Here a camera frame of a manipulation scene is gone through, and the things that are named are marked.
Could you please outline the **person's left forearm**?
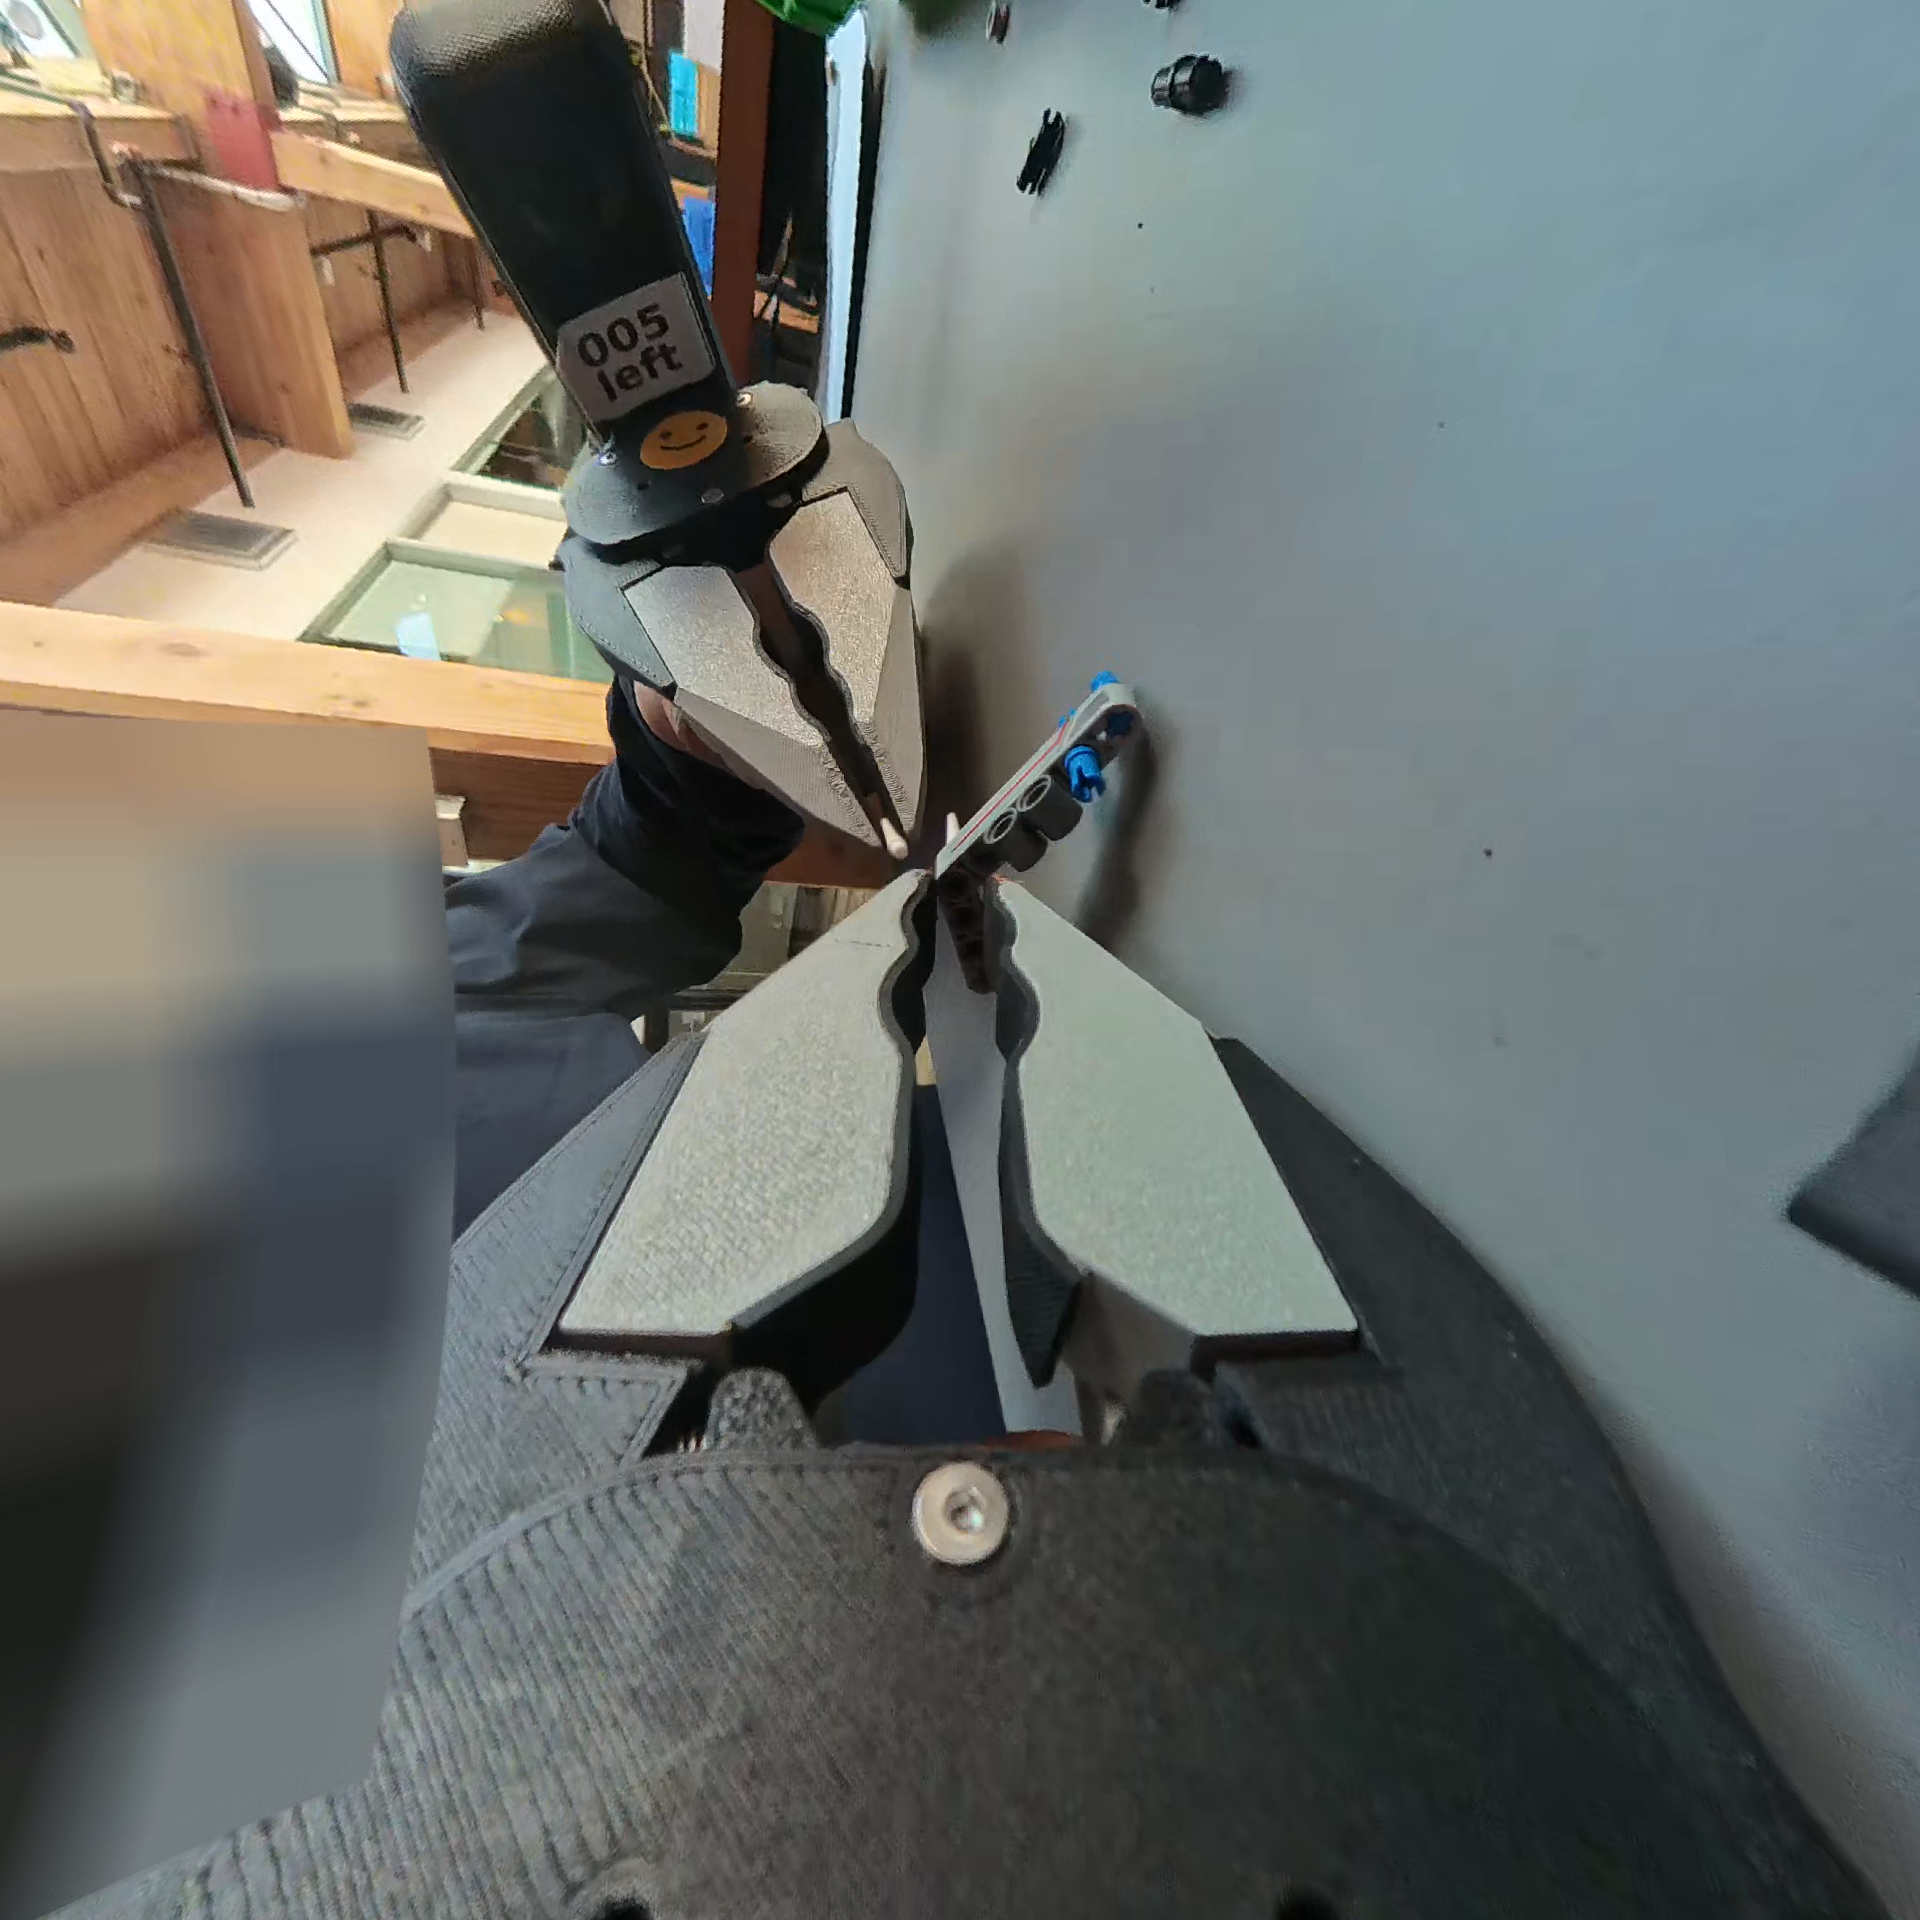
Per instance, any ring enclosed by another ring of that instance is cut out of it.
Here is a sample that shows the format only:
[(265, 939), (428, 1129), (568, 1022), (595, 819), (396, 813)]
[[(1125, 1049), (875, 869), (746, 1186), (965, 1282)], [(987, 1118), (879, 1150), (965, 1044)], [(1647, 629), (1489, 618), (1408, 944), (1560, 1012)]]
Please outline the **person's left forearm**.
[(612, 718), (615, 757), (568, 821), (449, 885), (459, 1004), (635, 1017), (733, 962), (746, 905), (799, 851), (789, 804)]

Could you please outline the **brown wooden post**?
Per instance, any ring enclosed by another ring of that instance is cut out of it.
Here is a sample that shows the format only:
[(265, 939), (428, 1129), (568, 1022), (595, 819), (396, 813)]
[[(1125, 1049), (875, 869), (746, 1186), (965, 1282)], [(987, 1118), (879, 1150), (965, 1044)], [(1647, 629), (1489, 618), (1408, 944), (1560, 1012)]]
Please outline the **brown wooden post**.
[(724, 3), (717, 89), (712, 314), (733, 382), (752, 382), (752, 329), (778, 22), (759, 3)]

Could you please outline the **black metal pipe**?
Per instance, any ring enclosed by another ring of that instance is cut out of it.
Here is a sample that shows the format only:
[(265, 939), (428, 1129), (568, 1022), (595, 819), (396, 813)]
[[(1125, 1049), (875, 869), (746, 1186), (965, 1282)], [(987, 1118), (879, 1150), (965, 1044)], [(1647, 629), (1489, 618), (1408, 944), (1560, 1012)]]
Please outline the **black metal pipe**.
[(173, 244), (173, 236), (170, 234), (170, 227), (164, 221), (164, 213), (156, 193), (157, 173), (153, 171), (153, 164), (145, 160), (136, 148), (127, 146), (123, 141), (111, 144), (99, 116), (83, 101), (72, 101), (67, 102), (67, 108), (83, 128), (88, 150), (103, 181), (103, 193), (114, 205), (136, 213), (136, 218), (141, 221), (148, 236), (151, 251), (160, 268), (160, 282), (168, 302), (173, 310), (183, 347), (199, 382), (199, 396), (204, 401), (208, 420), (226, 462), (231, 488), (237, 497), (237, 504), (244, 509), (251, 509), (257, 506), (257, 498), (249, 485), (249, 468), (244, 466), (242, 452), (237, 449), (233, 420), (229, 417), (218, 376), (210, 363), (210, 353), (207, 334), (202, 329), (202, 321), (186, 289), (186, 276)]

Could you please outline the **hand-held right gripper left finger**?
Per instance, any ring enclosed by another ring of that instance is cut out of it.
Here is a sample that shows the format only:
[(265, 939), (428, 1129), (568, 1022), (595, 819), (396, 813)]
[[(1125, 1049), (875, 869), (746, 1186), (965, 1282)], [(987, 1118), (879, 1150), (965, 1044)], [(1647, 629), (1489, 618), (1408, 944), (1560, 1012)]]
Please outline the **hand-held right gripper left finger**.
[(884, 1344), (905, 1224), (930, 876), (908, 870), (713, 1019), (565, 1309), (561, 1344), (786, 1362)]

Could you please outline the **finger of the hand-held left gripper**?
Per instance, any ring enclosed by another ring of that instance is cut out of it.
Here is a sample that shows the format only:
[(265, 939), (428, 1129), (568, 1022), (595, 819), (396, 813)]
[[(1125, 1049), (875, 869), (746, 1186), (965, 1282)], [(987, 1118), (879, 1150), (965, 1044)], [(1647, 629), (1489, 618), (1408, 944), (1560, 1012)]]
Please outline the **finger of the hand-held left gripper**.
[(921, 821), (921, 637), (851, 491), (803, 504), (778, 534), (778, 588), (821, 637), (855, 771), (905, 840)]
[(623, 604), (663, 670), (665, 699), (717, 760), (811, 822), (903, 858), (887, 804), (857, 796), (829, 733), (767, 649), (762, 619), (722, 566), (661, 566), (623, 588)]

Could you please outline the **grey lego beam blue pins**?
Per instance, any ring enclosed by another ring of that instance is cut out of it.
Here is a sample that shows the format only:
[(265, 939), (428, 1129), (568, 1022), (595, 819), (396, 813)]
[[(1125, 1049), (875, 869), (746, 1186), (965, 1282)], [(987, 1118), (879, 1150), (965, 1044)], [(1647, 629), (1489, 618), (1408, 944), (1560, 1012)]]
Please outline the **grey lego beam blue pins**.
[(965, 985), (994, 993), (1002, 933), (999, 888), (1031, 874), (1069, 837), (1109, 789), (1109, 768), (1144, 738), (1136, 688), (1098, 674), (1080, 707), (959, 827), (932, 862), (932, 892)]

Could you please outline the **wooden railing beam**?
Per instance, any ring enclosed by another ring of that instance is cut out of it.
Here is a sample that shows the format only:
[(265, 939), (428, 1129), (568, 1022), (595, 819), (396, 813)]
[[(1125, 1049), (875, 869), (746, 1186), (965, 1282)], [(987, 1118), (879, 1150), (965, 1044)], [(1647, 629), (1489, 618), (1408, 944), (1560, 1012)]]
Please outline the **wooden railing beam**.
[(685, 741), (625, 683), (380, 656), (129, 616), (5, 604), (5, 870), (373, 849), (428, 870), (431, 813), (463, 804), (472, 858), (528, 853), (601, 798), (715, 858), (771, 827), (756, 874), (879, 885), (890, 870)]

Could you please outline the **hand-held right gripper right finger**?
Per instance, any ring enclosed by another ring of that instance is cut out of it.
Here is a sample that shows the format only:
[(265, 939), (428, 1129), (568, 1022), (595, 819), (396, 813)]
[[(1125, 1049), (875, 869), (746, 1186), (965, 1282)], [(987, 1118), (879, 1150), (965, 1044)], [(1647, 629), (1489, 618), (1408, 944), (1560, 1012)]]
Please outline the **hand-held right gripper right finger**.
[(997, 896), (1016, 1350), (1105, 1397), (1357, 1348), (1361, 1320), (1210, 1030), (1023, 885)]

